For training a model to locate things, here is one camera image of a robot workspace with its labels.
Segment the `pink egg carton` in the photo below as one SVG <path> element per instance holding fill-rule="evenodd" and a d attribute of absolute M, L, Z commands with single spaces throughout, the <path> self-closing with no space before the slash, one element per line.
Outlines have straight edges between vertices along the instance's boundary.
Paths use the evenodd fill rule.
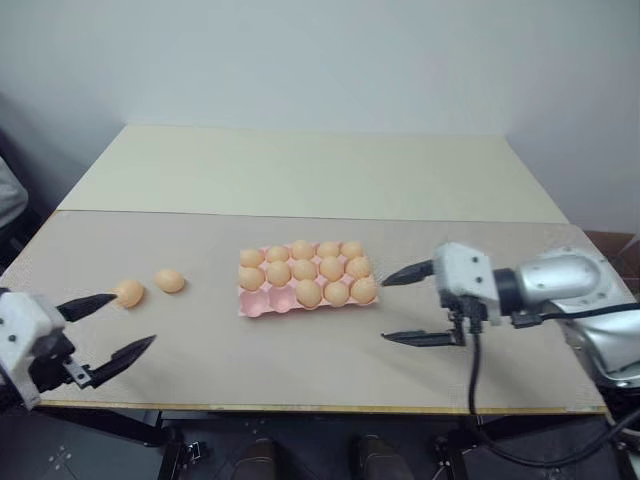
<path fill-rule="evenodd" d="M 311 245 L 313 245 L 315 251 L 320 243 L 311 243 Z M 287 244 L 283 246 L 289 250 L 289 259 L 286 261 L 286 263 L 287 265 L 289 265 L 289 268 L 292 269 L 296 260 L 291 258 L 291 245 Z M 271 246 L 258 248 L 257 250 L 260 250 L 266 257 L 267 250 L 269 250 L 269 248 L 271 248 Z M 364 251 L 362 252 L 362 256 L 366 257 L 366 253 Z M 342 254 L 338 256 L 338 259 L 342 262 L 343 267 L 346 267 L 349 259 Z M 310 259 L 310 261 L 316 265 L 318 276 L 316 277 L 314 282 L 320 286 L 320 289 L 322 291 L 322 300 L 320 300 L 320 303 L 318 305 L 313 308 L 308 308 L 298 302 L 298 299 L 296 298 L 296 285 L 298 285 L 300 281 L 297 280 L 292 273 L 291 279 L 283 287 L 273 286 L 266 279 L 262 286 L 255 291 L 246 290 L 238 286 L 238 298 L 240 301 L 238 315 L 243 317 L 255 318 L 269 312 L 287 313 L 289 310 L 293 309 L 315 310 L 318 307 L 331 306 L 329 302 L 324 298 L 324 287 L 327 283 L 330 282 L 327 278 L 320 274 L 320 262 L 322 261 L 322 258 L 316 254 L 312 259 Z M 265 273 L 265 278 L 268 265 L 269 262 L 265 260 L 257 267 Z M 371 278 L 374 278 L 373 272 L 371 272 L 370 276 Z M 345 283 L 347 287 L 349 287 L 349 290 L 351 290 L 351 285 L 355 280 L 355 278 L 345 272 L 345 274 L 337 281 Z M 345 305 L 356 304 L 360 306 L 366 306 L 377 302 L 377 295 L 368 303 L 359 303 L 354 298 L 349 297 Z"/>

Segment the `egg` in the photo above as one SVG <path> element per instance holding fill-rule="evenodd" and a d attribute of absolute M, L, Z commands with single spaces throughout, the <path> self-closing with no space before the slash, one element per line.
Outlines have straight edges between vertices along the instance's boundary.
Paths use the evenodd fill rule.
<path fill-rule="evenodd" d="M 172 268 L 164 268 L 153 277 L 160 290 L 166 293 L 176 293 L 184 288 L 184 277 Z"/>
<path fill-rule="evenodd" d="M 368 277 L 371 275 L 371 264 L 367 257 L 356 257 L 349 260 L 346 271 L 355 279 Z"/>
<path fill-rule="evenodd" d="M 291 245 L 291 256 L 296 260 L 311 260 L 315 254 L 313 245 L 305 240 L 296 240 Z"/>
<path fill-rule="evenodd" d="M 282 260 L 276 260 L 267 267 L 267 280 L 274 287 L 283 287 L 291 280 L 291 270 Z"/>
<path fill-rule="evenodd" d="M 362 245 L 360 245 L 360 242 L 343 243 L 342 247 L 340 247 L 340 253 L 348 259 L 359 257 L 362 255 Z"/>
<path fill-rule="evenodd" d="M 336 257 L 326 257 L 320 262 L 320 273 L 330 282 L 335 282 L 344 275 L 344 265 Z"/>
<path fill-rule="evenodd" d="M 313 308 L 322 300 L 322 290 L 312 280 L 301 280 L 296 285 L 296 298 L 307 308 Z"/>
<path fill-rule="evenodd" d="M 242 250 L 240 252 L 240 265 L 243 267 L 257 267 L 264 262 L 264 253 L 260 250 Z"/>
<path fill-rule="evenodd" d="M 340 255 L 340 244 L 338 242 L 322 242 L 317 250 L 319 257 L 337 257 Z"/>
<path fill-rule="evenodd" d="M 289 250 L 287 247 L 275 246 L 267 251 L 267 262 L 286 262 L 289 259 Z"/>
<path fill-rule="evenodd" d="M 144 295 L 144 286 L 137 280 L 124 280 L 120 282 L 114 289 L 116 303 L 124 308 L 135 307 Z"/>
<path fill-rule="evenodd" d="M 324 298 L 332 307 L 342 307 L 349 299 L 349 287 L 342 282 L 327 283 Z"/>
<path fill-rule="evenodd" d="M 377 287 L 373 277 L 360 278 L 351 285 L 351 296 L 360 303 L 369 303 L 376 298 Z"/>
<path fill-rule="evenodd" d="M 264 272 L 259 268 L 240 267 L 238 284 L 245 290 L 255 291 L 264 283 Z"/>
<path fill-rule="evenodd" d="M 309 260 L 297 260 L 293 264 L 293 276 L 296 280 L 315 280 L 318 276 L 316 264 Z"/>

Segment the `white wall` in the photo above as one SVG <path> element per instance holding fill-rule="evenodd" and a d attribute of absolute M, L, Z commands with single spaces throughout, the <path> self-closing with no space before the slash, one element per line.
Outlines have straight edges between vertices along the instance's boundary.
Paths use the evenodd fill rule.
<path fill-rule="evenodd" d="M 49 205 L 125 122 L 506 133 L 573 222 L 634 231 L 638 3 L 5 0 L 0 129 Z"/>

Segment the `wooden table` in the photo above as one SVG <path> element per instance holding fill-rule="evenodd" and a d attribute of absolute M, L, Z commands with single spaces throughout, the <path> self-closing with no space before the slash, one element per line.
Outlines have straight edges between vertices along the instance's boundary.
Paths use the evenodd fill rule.
<path fill-rule="evenodd" d="M 372 307 L 237 316 L 238 250 L 298 238 L 360 239 L 378 278 L 445 241 L 483 249 L 495 268 L 548 248 L 593 248 L 500 137 L 127 127 L 1 283 L 62 302 L 137 278 L 148 288 L 142 305 L 110 305 L 65 332 L 92 366 L 132 340 L 158 339 L 99 389 L 62 387 L 45 403 L 466 412 L 469 349 L 380 337 L 449 328 L 432 280 L 383 289 Z M 167 266 L 185 274 L 181 294 L 152 285 Z M 487 327 L 483 339 L 481 412 L 602 410 L 556 325 Z"/>

